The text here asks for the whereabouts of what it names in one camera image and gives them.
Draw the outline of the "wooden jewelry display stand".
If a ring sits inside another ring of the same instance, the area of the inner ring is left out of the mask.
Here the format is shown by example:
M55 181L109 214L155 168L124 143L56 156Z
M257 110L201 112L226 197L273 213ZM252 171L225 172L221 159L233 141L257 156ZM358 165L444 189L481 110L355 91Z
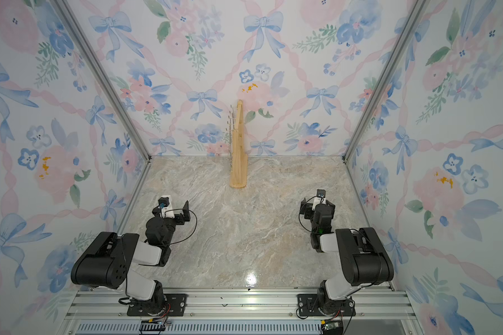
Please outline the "wooden jewelry display stand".
M244 188L247 185L248 156L245 152L245 123L243 101L237 102L236 109L230 115L231 135L231 188Z

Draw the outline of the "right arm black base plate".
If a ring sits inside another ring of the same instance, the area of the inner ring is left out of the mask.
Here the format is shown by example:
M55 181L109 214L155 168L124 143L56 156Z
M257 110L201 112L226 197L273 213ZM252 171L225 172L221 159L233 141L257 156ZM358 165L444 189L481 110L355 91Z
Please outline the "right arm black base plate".
M297 295L298 314L300 317L332 317L334 315L350 317L355 316L355 301L352 298L346 300L330 300L318 294Z

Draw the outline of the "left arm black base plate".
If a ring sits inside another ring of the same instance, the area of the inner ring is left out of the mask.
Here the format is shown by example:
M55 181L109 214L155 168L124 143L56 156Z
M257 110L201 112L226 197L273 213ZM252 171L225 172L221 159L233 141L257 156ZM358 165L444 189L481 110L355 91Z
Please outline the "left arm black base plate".
M148 301L132 300L127 310L130 317L182 317L188 295L164 294Z

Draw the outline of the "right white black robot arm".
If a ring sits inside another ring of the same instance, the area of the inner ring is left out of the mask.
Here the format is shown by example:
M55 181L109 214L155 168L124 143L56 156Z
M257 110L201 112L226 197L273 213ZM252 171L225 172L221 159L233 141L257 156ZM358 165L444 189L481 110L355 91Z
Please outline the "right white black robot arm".
M341 270L321 282L314 308L324 315L354 315L352 295L371 286L390 282L394 266L373 228L333 229L335 205L322 193L300 203L298 218L311 223L310 243L317 253L335 253Z

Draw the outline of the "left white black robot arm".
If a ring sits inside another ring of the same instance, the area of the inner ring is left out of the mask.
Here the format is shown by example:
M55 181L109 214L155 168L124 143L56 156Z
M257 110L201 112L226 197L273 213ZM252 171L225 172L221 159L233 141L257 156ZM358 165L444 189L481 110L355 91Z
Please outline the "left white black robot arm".
M145 241L136 233L102 232L75 262L71 280L90 288L120 291L119 303L131 317L149 317L151 322L166 317L182 317L186 294L166 294L160 281L134 271L133 265L165 267L169 261L177 226L190 222L189 202L172 208L169 196L161 197L146 223Z

